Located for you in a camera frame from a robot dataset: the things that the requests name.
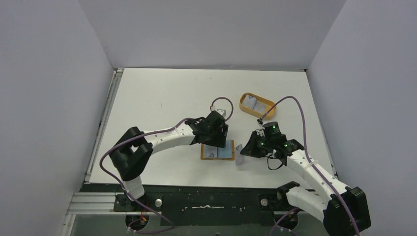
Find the yellow leather card holder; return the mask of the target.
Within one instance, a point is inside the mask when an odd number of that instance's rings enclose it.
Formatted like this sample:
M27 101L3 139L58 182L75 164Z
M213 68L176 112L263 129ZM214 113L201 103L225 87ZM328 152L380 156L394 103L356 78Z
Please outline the yellow leather card holder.
M234 140L226 140L225 147L214 147L201 144L201 160L235 160L235 142Z

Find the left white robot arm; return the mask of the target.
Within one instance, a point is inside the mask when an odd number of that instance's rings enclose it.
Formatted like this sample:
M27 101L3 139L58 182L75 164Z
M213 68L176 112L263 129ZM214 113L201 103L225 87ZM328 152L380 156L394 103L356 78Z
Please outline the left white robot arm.
M140 175L153 154L194 144L224 148L228 128L226 119L217 111L210 112L207 117L184 118L171 128L156 131L129 128L105 153L119 173L114 178L127 193L127 206L133 211L144 208L146 198Z

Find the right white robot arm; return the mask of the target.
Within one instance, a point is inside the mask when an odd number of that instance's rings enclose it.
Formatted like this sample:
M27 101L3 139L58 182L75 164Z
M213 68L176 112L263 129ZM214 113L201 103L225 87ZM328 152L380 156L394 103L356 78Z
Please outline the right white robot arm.
M310 192L295 181L277 189L277 205L283 210L297 207L324 225L330 236L355 236L371 226L366 194L351 188L321 167L306 154L304 146L287 139L275 121L251 133L240 151L244 156L278 159L298 174L313 189Z

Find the silver credit card carried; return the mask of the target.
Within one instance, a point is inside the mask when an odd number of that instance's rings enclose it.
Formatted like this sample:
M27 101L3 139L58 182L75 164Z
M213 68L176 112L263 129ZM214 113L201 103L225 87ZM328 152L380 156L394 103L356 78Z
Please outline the silver credit card carried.
M235 147L235 164L237 166L242 165L244 163L244 155L241 154L242 150L242 144L239 144L237 147Z

